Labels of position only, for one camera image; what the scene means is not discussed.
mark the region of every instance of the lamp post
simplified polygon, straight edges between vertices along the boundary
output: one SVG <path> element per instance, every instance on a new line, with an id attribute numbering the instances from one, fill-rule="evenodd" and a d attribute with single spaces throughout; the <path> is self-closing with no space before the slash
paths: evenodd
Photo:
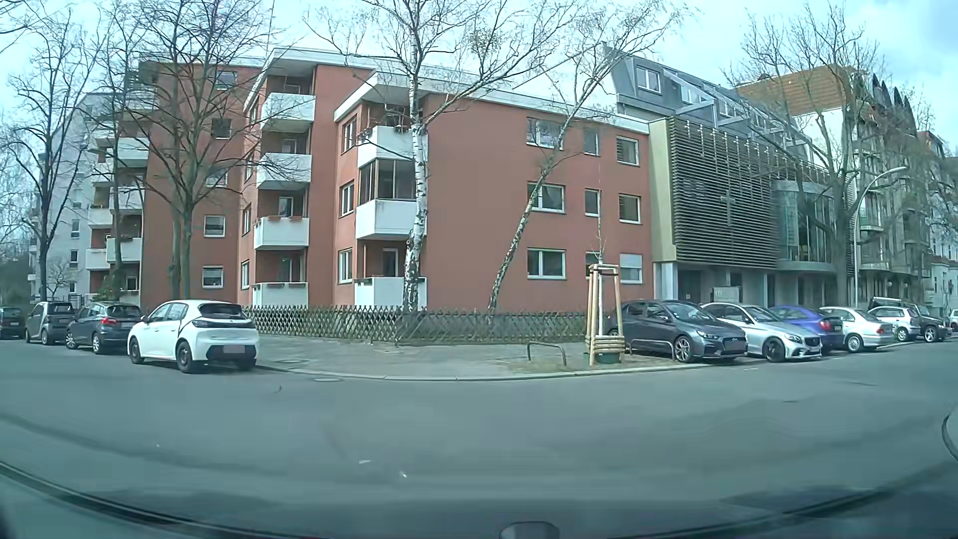
<path id="1" fill-rule="evenodd" d="M 855 267 L 855 271 L 853 272 L 853 276 L 852 276 L 852 288 L 853 288 L 852 293 L 855 295 L 855 305 L 853 305 L 853 307 L 856 307 L 856 308 L 858 307 L 858 268 L 861 266 L 861 261 L 860 261 L 861 247 L 858 245 L 858 208 L 860 208 L 861 203 L 865 201 L 864 193 L 868 193 L 868 190 L 871 189 L 873 185 L 875 185 L 875 182 L 877 182 L 878 180 L 882 179 L 885 176 L 888 176 L 894 173 L 899 173 L 905 170 L 908 170 L 908 167 L 895 167 L 894 169 L 888 169 L 887 171 L 879 174 L 878 176 L 873 177 L 872 180 L 869 181 L 867 185 L 865 185 L 865 188 L 862 190 L 862 193 L 863 193 L 862 196 L 858 199 L 858 201 L 852 207 L 852 212 L 853 212 L 852 219 L 854 220 L 854 227 L 855 227 L 855 235 L 853 236 L 853 241 L 855 242 L 854 243 L 855 251 L 853 252 L 853 256 L 852 256 L 852 260 L 854 262 L 853 266 Z"/>

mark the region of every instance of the black car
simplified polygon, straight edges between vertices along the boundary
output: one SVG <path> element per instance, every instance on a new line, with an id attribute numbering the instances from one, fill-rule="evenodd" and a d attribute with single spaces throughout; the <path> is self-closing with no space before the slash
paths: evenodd
<path id="1" fill-rule="evenodd" d="M 96 301 L 80 309 L 70 322 L 64 338 L 66 347 L 76 350 L 82 345 L 93 348 L 94 354 L 110 350 L 126 350 L 129 330 L 140 321 L 140 307 L 118 301 Z"/>
<path id="2" fill-rule="evenodd" d="M 614 313 L 606 320 L 607 333 L 618 333 Z M 748 346 L 741 328 L 715 318 L 688 301 L 623 303 L 622 326 L 626 344 L 633 350 L 671 353 L 681 363 L 732 360 L 744 356 Z"/>
<path id="3" fill-rule="evenodd" d="M 27 317 L 27 342 L 39 340 L 41 344 L 53 344 L 63 340 L 66 327 L 73 320 L 73 303 L 67 301 L 41 301 L 34 305 Z"/>
<path id="4" fill-rule="evenodd" d="M 27 319 L 19 307 L 0 307 L 0 339 L 23 339 Z"/>

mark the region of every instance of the metal bike rack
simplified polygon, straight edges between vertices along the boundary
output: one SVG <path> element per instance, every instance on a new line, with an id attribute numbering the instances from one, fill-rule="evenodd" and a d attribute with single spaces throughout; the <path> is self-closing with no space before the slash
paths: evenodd
<path id="1" fill-rule="evenodd" d="M 548 346 L 550 348 L 558 348 L 559 352 L 562 353 L 562 366 L 569 366 L 569 363 L 565 360 L 565 348 L 562 348 L 558 344 L 554 344 L 551 342 L 539 342 L 537 340 L 530 340 L 529 343 L 526 344 L 526 359 L 529 360 L 530 362 L 533 360 L 533 352 L 532 352 L 533 344 L 537 344 L 538 346 Z"/>

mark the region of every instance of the curb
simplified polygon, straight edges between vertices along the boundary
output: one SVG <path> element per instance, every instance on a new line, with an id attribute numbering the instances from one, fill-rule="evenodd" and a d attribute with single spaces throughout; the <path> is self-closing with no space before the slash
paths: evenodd
<path id="1" fill-rule="evenodd" d="M 586 376 L 603 376 L 606 374 L 633 374 L 639 372 L 663 372 L 669 370 L 691 370 L 704 367 L 715 366 L 738 366 L 750 365 L 754 363 L 767 363 L 764 359 L 750 358 L 735 363 L 712 364 L 677 364 L 661 366 L 639 366 L 631 368 L 610 368 L 605 370 L 574 370 L 566 372 L 542 372 L 533 374 L 505 374 L 498 376 L 389 376 L 376 374 L 353 374 L 348 372 L 331 372 L 328 370 L 309 370 L 304 368 L 282 368 L 272 365 L 257 364 L 256 367 L 263 370 L 276 372 L 291 372 L 294 374 L 307 374 L 312 376 L 327 376 L 330 378 L 355 378 L 358 380 L 388 380 L 391 382 L 509 382 L 518 380 L 545 380 L 550 378 L 580 378 Z"/>

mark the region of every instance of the white car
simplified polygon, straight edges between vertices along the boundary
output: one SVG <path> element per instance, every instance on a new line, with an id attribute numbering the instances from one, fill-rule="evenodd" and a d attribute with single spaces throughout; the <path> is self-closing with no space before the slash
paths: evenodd
<path id="1" fill-rule="evenodd" d="M 209 299 L 168 301 L 143 316 L 126 340 L 132 362 L 176 361 L 188 374 L 212 362 L 249 370 L 256 366 L 259 345 L 260 333 L 240 305 Z"/>

